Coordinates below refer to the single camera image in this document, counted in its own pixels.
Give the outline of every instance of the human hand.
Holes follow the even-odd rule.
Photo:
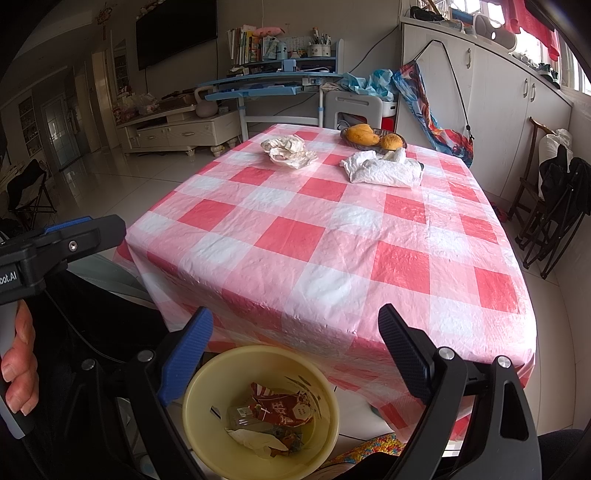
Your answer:
[[[37,359],[33,355],[35,329],[33,318],[24,300],[18,301],[15,319],[17,332],[12,347],[2,358],[2,376],[12,382],[6,392],[6,403],[13,413],[29,415],[39,401]]]

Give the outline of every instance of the kettlebell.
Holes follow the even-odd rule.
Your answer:
[[[210,116],[217,115],[217,102],[215,100],[206,100],[205,92],[213,90],[211,86],[195,88],[195,100],[197,100],[197,107],[195,111],[199,118],[208,118]]]

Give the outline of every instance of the blue desk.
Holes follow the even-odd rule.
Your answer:
[[[272,72],[255,73],[222,80],[214,80],[197,85],[197,87],[212,87],[213,93],[205,96],[206,100],[225,100],[235,98],[238,101],[238,113],[240,114],[240,127],[242,130],[242,141],[248,139],[249,123],[283,123],[324,126],[324,93],[320,86],[326,82],[337,82],[343,76],[339,73],[324,72]],[[256,82],[286,82],[298,83],[295,86],[266,86],[262,88],[248,88],[248,83]],[[304,91],[305,86],[312,86],[314,90]],[[262,96],[290,96],[299,93],[319,93],[318,117],[307,116],[247,116],[244,105],[245,98]]]

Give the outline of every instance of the plastic tablecloth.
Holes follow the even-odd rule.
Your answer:
[[[273,164],[260,143],[288,134],[319,159]],[[293,349],[406,441],[424,406],[379,335],[381,306],[466,360],[510,357],[524,385],[535,317],[505,232],[461,160],[409,146],[425,169],[421,187],[406,189],[350,183],[339,163],[354,152],[338,131],[275,125],[154,205],[116,260],[139,273],[170,330],[206,306],[211,351]],[[467,401],[460,417],[469,411]],[[454,437],[466,426],[459,420]]]

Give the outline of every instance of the glass door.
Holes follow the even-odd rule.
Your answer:
[[[66,121],[64,106],[64,98],[59,97],[45,107],[49,135],[60,168],[80,157],[78,144]]]

